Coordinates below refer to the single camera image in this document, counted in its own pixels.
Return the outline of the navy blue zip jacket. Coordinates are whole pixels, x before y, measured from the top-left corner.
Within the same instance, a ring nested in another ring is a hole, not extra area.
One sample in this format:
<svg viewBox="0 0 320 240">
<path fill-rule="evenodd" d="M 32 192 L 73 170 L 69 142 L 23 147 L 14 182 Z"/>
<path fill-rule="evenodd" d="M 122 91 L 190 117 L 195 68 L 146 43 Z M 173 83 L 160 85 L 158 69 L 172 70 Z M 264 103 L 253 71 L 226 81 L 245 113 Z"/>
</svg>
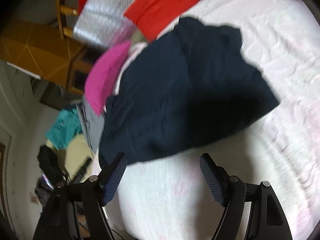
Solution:
<svg viewBox="0 0 320 240">
<path fill-rule="evenodd" d="M 165 158 L 247 128 L 279 105 L 241 54 L 239 29 L 181 18 L 149 44 L 106 100 L 99 164 Z"/>
</svg>

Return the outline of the cream leather sofa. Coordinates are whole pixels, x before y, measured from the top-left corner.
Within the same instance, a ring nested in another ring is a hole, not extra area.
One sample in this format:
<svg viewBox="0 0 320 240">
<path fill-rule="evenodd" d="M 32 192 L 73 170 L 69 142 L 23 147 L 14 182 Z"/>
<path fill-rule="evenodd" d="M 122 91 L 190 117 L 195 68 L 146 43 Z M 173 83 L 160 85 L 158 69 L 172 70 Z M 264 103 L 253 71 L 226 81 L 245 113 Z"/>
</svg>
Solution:
<svg viewBox="0 0 320 240">
<path fill-rule="evenodd" d="M 46 146 L 55 152 L 59 167 L 68 175 L 70 181 L 74 178 L 80 167 L 85 164 L 87 158 L 93 159 L 94 157 L 83 134 L 76 135 L 67 148 L 63 150 L 57 150 L 48 139 Z"/>
</svg>

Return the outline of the dark quilted jacket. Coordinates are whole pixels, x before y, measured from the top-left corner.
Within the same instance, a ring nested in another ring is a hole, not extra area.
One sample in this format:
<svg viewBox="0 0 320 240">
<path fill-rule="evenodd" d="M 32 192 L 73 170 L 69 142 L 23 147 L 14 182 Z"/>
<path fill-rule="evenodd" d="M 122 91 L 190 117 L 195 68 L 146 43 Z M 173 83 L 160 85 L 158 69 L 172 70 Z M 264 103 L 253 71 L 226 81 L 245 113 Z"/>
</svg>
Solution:
<svg viewBox="0 0 320 240">
<path fill-rule="evenodd" d="M 41 174 L 36 182 L 35 195 L 42 207 L 45 207 L 47 204 L 53 189 L 54 188 L 48 178 L 44 174 Z"/>
</svg>

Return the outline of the black garment on sofa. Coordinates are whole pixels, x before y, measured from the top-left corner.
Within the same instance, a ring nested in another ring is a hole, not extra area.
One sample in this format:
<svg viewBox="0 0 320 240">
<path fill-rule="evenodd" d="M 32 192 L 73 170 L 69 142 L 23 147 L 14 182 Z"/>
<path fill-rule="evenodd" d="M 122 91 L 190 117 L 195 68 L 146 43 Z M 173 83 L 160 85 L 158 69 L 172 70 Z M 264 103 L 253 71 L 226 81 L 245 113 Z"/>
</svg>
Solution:
<svg viewBox="0 0 320 240">
<path fill-rule="evenodd" d="M 57 150 L 41 145 L 37 159 L 39 167 L 50 183 L 55 186 L 57 183 L 67 181 L 68 172 L 65 168 L 65 150 Z"/>
</svg>

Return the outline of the teal garment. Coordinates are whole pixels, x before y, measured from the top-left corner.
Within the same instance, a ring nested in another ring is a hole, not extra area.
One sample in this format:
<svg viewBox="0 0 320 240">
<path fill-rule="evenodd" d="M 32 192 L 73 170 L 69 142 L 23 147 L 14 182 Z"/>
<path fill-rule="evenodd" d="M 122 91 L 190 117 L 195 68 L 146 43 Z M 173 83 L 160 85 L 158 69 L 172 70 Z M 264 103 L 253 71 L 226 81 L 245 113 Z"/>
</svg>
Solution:
<svg viewBox="0 0 320 240">
<path fill-rule="evenodd" d="M 57 150 L 64 150 L 73 138 L 81 133 L 82 127 L 77 109 L 63 109 L 46 133 L 46 137 Z"/>
</svg>

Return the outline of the grey garment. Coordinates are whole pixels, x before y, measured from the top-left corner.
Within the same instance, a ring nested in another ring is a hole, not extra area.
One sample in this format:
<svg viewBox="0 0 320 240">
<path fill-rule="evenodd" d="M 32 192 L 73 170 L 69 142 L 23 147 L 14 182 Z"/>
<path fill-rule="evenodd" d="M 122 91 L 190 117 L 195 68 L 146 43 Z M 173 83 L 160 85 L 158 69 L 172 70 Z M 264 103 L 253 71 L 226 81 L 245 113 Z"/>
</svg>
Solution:
<svg viewBox="0 0 320 240">
<path fill-rule="evenodd" d="M 104 129 L 104 115 L 96 115 L 84 95 L 81 98 L 81 102 L 76 104 L 76 109 L 82 133 L 91 151 L 96 153 Z"/>
</svg>

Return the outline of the white bed blanket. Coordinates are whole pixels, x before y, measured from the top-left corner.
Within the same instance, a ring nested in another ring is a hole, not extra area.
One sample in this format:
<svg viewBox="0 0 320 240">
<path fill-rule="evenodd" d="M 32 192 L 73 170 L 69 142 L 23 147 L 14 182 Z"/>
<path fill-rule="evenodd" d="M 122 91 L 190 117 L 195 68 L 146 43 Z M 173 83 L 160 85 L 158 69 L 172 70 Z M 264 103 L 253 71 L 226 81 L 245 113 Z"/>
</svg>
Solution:
<svg viewBox="0 0 320 240">
<path fill-rule="evenodd" d="M 186 12 L 241 29 L 244 58 L 280 105 L 246 130 L 203 148 L 129 166 L 105 207 L 137 239 L 211 239 L 222 215 L 199 167 L 209 153 L 247 183 L 269 181 L 294 239 L 319 222 L 319 25 L 301 0 L 202 0 Z"/>
</svg>

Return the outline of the magenta pillow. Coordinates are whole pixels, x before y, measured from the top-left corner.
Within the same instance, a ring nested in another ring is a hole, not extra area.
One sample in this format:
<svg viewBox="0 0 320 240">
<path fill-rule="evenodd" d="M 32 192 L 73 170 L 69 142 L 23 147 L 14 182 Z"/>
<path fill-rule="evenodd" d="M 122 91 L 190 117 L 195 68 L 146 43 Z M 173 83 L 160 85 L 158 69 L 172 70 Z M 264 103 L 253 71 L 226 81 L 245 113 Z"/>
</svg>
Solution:
<svg viewBox="0 0 320 240">
<path fill-rule="evenodd" d="M 85 82 L 85 98 L 96 115 L 102 114 L 130 47 L 129 40 L 112 46 L 99 57 L 90 71 Z"/>
</svg>

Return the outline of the silver foil headboard panel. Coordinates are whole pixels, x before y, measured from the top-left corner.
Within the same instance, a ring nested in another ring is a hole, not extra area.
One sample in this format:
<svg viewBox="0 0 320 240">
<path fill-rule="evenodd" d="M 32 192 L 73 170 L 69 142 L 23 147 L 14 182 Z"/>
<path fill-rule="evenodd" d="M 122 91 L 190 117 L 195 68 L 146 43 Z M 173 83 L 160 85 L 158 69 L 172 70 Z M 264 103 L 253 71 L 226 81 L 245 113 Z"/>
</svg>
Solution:
<svg viewBox="0 0 320 240">
<path fill-rule="evenodd" d="M 87 0 L 74 26 L 73 37 L 102 50 L 130 39 L 139 29 L 124 12 L 134 1 Z"/>
</svg>

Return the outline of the red pillow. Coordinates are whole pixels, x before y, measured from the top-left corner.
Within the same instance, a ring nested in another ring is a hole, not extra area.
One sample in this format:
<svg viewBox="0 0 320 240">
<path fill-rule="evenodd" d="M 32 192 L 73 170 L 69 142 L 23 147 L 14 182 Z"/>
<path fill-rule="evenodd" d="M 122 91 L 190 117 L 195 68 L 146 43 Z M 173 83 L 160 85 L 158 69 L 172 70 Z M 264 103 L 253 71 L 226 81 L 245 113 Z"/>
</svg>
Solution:
<svg viewBox="0 0 320 240">
<path fill-rule="evenodd" d="M 124 12 L 152 42 L 177 16 L 194 6 L 199 0 L 135 0 Z"/>
</svg>

